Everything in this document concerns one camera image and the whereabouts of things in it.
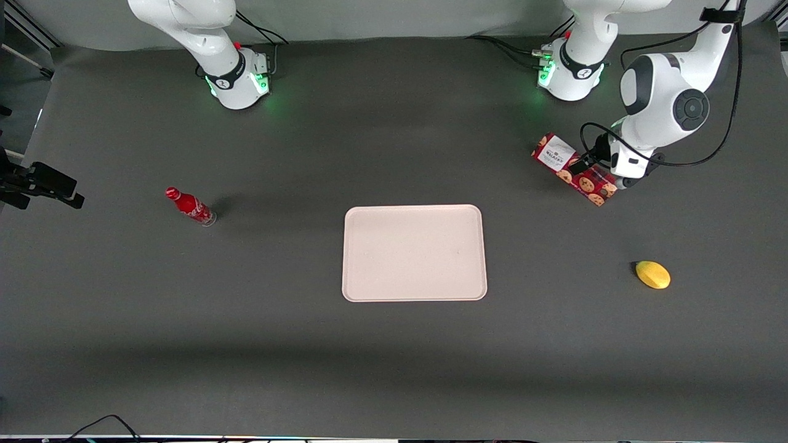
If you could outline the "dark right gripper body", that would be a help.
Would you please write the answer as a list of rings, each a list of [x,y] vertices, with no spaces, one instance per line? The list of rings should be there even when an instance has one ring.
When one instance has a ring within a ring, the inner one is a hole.
[[[20,210],[30,204],[30,168],[12,162],[4,148],[1,148],[1,200]]]

